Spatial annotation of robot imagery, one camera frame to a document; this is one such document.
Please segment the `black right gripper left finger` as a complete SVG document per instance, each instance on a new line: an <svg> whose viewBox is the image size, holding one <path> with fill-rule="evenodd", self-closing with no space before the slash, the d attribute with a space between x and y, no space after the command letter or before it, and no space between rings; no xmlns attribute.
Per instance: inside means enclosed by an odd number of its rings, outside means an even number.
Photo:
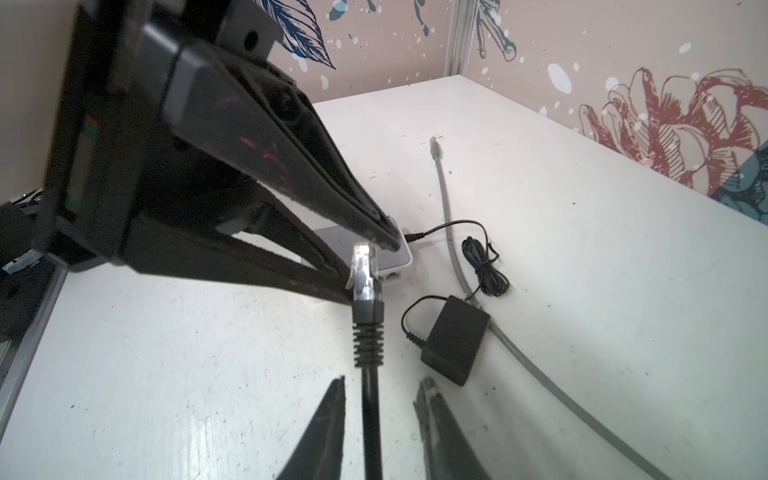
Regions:
<svg viewBox="0 0 768 480"><path fill-rule="evenodd" d="M339 480L345 435L343 376L329 384L299 443L277 479Z"/></svg>

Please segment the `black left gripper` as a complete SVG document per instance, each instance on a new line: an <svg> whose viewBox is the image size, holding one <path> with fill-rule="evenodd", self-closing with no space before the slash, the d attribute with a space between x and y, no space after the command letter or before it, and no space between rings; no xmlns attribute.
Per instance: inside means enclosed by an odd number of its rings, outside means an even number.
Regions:
<svg viewBox="0 0 768 480"><path fill-rule="evenodd" d="M398 250L307 96L267 63L281 37L256 1L80 2L35 249L70 270L125 265L138 212L266 184Z"/></svg>

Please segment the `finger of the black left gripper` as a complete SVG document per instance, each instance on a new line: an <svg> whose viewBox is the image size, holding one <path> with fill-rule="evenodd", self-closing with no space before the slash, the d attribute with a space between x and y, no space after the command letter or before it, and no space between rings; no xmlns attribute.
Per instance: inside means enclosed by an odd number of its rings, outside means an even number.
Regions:
<svg viewBox="0 0 768 480"><path fill-rule="evenodd" d="M346 263L261 185L213 190L138 212L120 259L142 274L352 301Z"/></svg>

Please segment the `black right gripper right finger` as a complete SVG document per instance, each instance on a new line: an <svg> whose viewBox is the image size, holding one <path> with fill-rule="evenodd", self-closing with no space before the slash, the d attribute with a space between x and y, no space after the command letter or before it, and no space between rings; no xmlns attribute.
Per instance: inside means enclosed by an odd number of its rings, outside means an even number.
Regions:
<svg viewBox="0 0 768 480"><path fill-rule="evenodd" d="M490 479L432 377L420 381L414 409L427 479Z"/></svg>

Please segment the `black power adapter with cord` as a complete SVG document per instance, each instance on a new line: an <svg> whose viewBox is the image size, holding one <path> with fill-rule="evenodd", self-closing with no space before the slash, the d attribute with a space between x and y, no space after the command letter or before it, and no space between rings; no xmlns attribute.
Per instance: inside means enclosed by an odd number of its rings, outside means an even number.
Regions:
<svg viewBox="0 0 768 480"><path fill-rule="evenodd" d="M490 323L490 315L470 302L478 293L501 297L510 289L507 276L495 267L499 253L488 234L483 236L482 241L468 236L461 242L461 252L477 277L475 289L465 298L425 295L416 301L439 300L444 303L428 337L423 339L409 330L406 314L400 319L405 337L421 350L421 361L458 386L467 382Z"/></svg>

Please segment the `white small switch box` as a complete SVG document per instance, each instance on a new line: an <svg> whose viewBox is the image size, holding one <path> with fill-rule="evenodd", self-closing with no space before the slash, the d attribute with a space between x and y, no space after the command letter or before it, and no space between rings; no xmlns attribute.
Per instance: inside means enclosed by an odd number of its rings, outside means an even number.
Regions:
<svg viewBox="0 0 768 480"><path fill-rule="evenodd" d="M396 251L390 251L378 247L370 241L370 244L377 251L378 279L382 283L392 282L399 279L402 273L407 270L413 262L413 256L410 247L405 241L405 236L394 217L388 216L388 220L395 226L396 233L399 235L400 245ZM363 237L349 231L341 226L329 226L314 230L313 233L319 237L346 265L343 270L344 281L348 280L349 269L354 246L357 243L365 242Z"/></svg>

